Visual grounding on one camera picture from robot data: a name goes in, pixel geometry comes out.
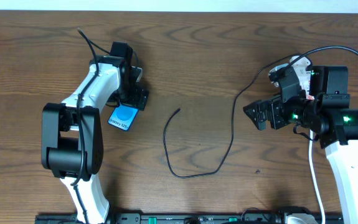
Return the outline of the blue Galaxy smartphone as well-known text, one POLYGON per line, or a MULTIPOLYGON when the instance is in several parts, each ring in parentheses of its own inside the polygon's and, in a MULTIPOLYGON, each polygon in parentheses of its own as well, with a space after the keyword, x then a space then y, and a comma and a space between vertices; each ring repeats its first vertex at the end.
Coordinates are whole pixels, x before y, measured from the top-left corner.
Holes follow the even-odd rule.
POLYGON ((120 105, 115 108, 108 119, 108 124, 123 131, 128 131, 133 124, 138 109, 129 106, 120 105))

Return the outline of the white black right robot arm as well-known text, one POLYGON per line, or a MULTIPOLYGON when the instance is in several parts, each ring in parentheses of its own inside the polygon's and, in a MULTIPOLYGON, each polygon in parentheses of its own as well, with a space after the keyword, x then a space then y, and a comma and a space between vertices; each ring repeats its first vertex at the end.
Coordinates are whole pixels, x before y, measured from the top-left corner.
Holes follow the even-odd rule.
POLYGON ((325 150, 339 193, 344 223, 358 223, 358 109, 351 109, 348 69, 343 66, 292 66, 270 71, 280 93, 258 100, 244 113, 259 130, 291 123, 310 129, 325 150))

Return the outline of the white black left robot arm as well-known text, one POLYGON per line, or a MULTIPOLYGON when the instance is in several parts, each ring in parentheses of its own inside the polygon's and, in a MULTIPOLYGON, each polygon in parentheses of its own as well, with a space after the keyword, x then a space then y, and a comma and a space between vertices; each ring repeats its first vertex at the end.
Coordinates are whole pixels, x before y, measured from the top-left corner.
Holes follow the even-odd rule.
POLYGON ((112 123, 127 130, 148 99, 139 85, 142 74, 128 59, 99 55, 68 98, 43 108, 41 163, 68 189, 79 223, 105 223, 109 216, 98 175, 104 152, 100 115, 108 103, 115 103, 127 117, 112 114, 112 123))

